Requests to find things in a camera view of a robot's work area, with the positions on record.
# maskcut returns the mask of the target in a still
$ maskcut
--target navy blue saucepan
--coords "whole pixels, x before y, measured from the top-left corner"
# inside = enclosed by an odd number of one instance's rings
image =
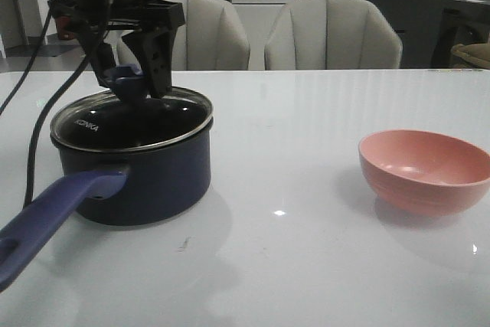
[[[211,181],[205,96],[174,87],[161,99],[123,103],[106,91],[63,108],[51,121],[65,177],[0,230],[0,291],[73,211],[110,225],[139,225],[195,204]]]

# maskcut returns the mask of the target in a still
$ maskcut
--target bowl rim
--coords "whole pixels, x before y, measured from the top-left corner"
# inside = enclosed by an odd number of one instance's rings
[[[454,139],[456,141],[460,141],[462,143],[465,143],[466,145],[469,145],[469,146],[473,147],[474,149],[479,150],[481,153],[483,153],[484,155],[487,156],[488,161],[490,162],[490,154],[488,152],[486,152],[484,149],[482,149],[482,148],[474,145],[473,143],[470,143],[468,141],[465,141],[464,139],[456,138],[455,136],[449,136],[447,134],[443,134],[443,133],[439,133],[439,132],[434,132],[434,131],[429,131],[429,130],[418,130],[418,129],[385,129],[385,130],[379,130],[377,132],[372,132],[372,133],[364,136],[361,139],[361,141],[359,141],[359,143],[358,143],[359,156],[363,160],[365,160],[366,162],[368,162],[370,165],[373,165],[378,170],[381,170],[382,172],[386,172],[389,175],[392,175],[394,177],[397,177],[397,178],[400,178],[400,179],[403,179],[403,180],[407,180],[407,181],[411,181],[411,182],[416,182],[416,183],[420,183],[420,184],[424,184],[424,185],[431,185],[433,187],[441,187],[441,188],[463,188],[463,187],[472,187],[472,186],[478,186],[478,185],[483,185],[483,184],[490,183],[490,174],[488,175],[488,177],[486,179],[483,179],[483,180],[480,180],[480,181],[472,181],[470,183],[463,183],[463,184],[441,184],[441,183],[433,183],[431,181],[424,181],[424,180],[419,180],[419,179],[408,178],[406,176],[402,176],[402,175],[395,174],[393,172],[389,172],[385,168],[381,168],[379,165],[374,164],[371,160],[368,160],[366,158],[365,154],[362,152],[362,144],[366,140],[368,140],[369,138],[371,138],[373,136],[378,136],[380,134],[385,134],[385,133],[389,133],[389,132],[418,132],[418,133],[426,133],[426,134],[431,134],[431,135],[435,135],[435,136],[442,136],[442,137]]]

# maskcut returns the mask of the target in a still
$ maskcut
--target pot handle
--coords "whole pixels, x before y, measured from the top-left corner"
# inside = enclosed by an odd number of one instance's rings
[[[56,180],[0,230],[0,292],[31,262],[85,198],[121,190],[126,169],[78,172]]]

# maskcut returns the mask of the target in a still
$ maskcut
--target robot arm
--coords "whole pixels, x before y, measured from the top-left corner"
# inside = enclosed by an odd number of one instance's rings
[[[156,98],[164,96],[172,88],[172,47],[177,28],[185,23],[180,3],[163,0],[51,0],[50,7],[54,18],[70,18],[67,30],[76,35],[86,53],[93,49],[101,25],[107,24],[108,31],[133,30],[123,40],[138,59],[142,73],[116,66],[112,48],[101,43],[90,60],[101,86],[111,88],[119,96],[121,82],[124,84],[131,80]],[[109,19],[103,19],[108,7]]]

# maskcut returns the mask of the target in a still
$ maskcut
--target lid rim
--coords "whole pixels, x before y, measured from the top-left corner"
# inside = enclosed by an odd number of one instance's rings
[[[182,87],[172,87],[172,91],[177,91],[180,93],[189,93],[195,97],[198,97],[200,100],[204,101],[206,105],[204,106],[205,109],[207,110],[207,115],[206,118],[198,124],[196,127],[194,127],[192,130],[181,134],[180,136],[176,136],[174,138],[166,139],[165,141],[161,142],[155,142],[143,146],[134,146],[134,147],[124,147],[124,148],[101,148],[101,149],[94,149],[94,148],[87,148],[83,147],[81,145],[76,145],[73,144],[72,142],[68,142],[66,139],[64,139],[60,133],[59,133],[59,126],[61,125],[60,122],[63,122],[66,117],[63,117],[63,114],[66,113],[66,111],[71,108],[76,106],[77,104],[82,104],[84,100],[90,99],[90,98],[97,98],[100,97],[100,100],[104,98],[113,98],[115,95],[110,91],[110,90],[105,90],[99,93],[94,93],[89,96],[85,96],[81,99],[78,99],[76,101],[73,101],[72,103],[67,104],[64,106],[62,109],[60,109],[53,117],[50,123],[50,133],[51,133],[51,138],[58,143],[61,146],[70,148],[70,149],[75,149],[77,151],[82,151],[82,152],[92,152],[92,153],[130,153],[130,152],[142,152],[142,151],[149,151],[153,149],[160,149],[162,147],[166,146],[171,146],[176,143],[179,143],[181,141],[184,141],[186,139],[191,138],[192,136],[197,135],[199,132],[201,132],[203,129],[205,129],[210,121],[213,119],[213,105],[211,101],[203,94],[198,93],[193,90],[189,90],[187,88],[182,88]]]

